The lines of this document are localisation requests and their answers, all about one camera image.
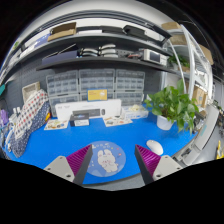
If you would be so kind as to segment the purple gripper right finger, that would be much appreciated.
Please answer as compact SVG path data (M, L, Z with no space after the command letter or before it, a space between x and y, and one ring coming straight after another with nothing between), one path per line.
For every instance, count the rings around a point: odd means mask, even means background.
M150 184L182 169L170 156L159 156L140 145L135 145L135 157L145 184Z

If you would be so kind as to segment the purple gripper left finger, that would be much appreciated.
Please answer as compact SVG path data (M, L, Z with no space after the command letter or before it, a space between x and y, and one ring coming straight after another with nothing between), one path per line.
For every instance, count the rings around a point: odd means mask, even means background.
M81 185L92 155L92 145L87 145L67 157L58 156L44 170L69 182Z

